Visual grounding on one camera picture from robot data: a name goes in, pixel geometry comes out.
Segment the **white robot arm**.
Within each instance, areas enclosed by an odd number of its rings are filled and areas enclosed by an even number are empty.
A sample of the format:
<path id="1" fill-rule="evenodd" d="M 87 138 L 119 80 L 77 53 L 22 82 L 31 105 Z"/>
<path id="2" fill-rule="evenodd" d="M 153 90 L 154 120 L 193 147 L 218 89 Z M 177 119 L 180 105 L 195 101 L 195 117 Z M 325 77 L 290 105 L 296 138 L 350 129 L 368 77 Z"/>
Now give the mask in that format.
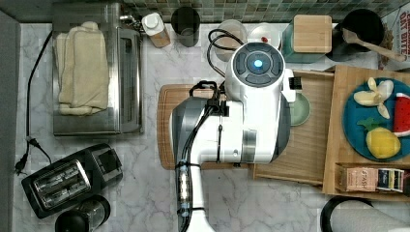
<path id="1" fill-rule="evenodd" d="M 178 232 L 213 232 L 201 182 L 205 162 L 270 163 L 290 136 L 285 82 L 292 73 L 268 43 L 245 43 L 226 67 L 221 87 L 202 80 L 170 115 Z"/>

